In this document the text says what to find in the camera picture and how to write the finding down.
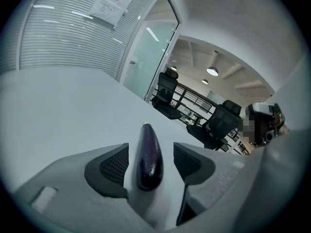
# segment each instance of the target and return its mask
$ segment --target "chair backrest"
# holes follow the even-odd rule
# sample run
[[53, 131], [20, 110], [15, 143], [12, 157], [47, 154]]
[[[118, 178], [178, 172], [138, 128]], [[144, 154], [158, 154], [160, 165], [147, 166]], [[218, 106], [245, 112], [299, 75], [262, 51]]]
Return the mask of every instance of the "chair backrest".
[[237, 117], [240, 116], [240, 112], [241, 112], [241, 109], [242, 107], [239, 106], [238, 104], [230, 101], [230, 100], [226, 100], [225, 102], [223, 102], [223, 107], [231, 112], [232, 114], [236, 115]]
[[159, 74], [157, 94], [166, 99], [168, 103], [172, 101], [178, 84], [177, 79], [178, 73], [171, 69], [167, 69], [165, 73], [161, 72]]
[[223, 139], [229, 132], [238, 127], [240, 119], [223, 105], [219, 104], [211, 118], [202, 125], [204, 131], [215, 140]]

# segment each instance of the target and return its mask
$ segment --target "chair seat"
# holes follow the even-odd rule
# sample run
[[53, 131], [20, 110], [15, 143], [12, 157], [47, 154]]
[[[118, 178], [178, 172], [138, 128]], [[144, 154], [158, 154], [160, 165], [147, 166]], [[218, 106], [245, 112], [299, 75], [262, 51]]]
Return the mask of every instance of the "chair seat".
[[187, 131], [189, 134], [197, 138], [200, 142], [204, 144], [204, 148], [214, 150], [218, 147], [218, 143], [203, 131], [200, 126], [187, 125]]
[[181, 118], [181, 113], [174, 107], [170, 105], [159, 105], [156, 109], [165, 115], [168, 119], [179, 119]]

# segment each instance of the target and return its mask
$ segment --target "chair headrest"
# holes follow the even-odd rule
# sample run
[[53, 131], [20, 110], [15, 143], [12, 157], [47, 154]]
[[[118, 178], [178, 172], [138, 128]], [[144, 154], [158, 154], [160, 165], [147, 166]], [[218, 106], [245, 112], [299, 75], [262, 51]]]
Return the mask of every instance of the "chair headrest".
[[178, 73], [170, 68], [167, 68], [164, 74], [172, 79], [178, 79]]
[[232, 114], [236, 115], [236, 116], [239, 116], [240, 115], [240, 112], [241, 112], [241, 109], [242, 107], [239, 106], [238, 104], [230, 101], [230, 100], [226, 100], [225, 102], [223, 102], [223, 107], [231, 112]]

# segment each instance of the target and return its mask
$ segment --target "white table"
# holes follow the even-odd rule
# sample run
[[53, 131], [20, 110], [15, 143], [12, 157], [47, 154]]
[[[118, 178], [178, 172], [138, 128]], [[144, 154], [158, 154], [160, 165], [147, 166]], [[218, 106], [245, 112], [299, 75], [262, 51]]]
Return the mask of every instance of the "white table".
[[[140, 193], [132, 182], [145, 121], [164, 159], [163, 181], [154, 193]], [[124, 142], [130, 203], [155, 228], [173, 228], [184, 191], [173, 142], [201, 142], [99, 69], [30, 68], [0, 76], [0, 168], [10, 192], [59, 158]]]

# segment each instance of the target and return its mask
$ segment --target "purple eggplant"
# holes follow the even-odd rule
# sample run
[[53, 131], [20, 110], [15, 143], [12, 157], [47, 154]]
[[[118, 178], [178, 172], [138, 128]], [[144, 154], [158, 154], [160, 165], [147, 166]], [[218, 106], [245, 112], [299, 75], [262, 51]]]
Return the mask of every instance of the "purple eggplant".
[[147, 122], [142, 126], [138, 155], [136, 168], [137, 187], [143, 191], [152, 191], [162, 181], [163, 158], [155, 131]]

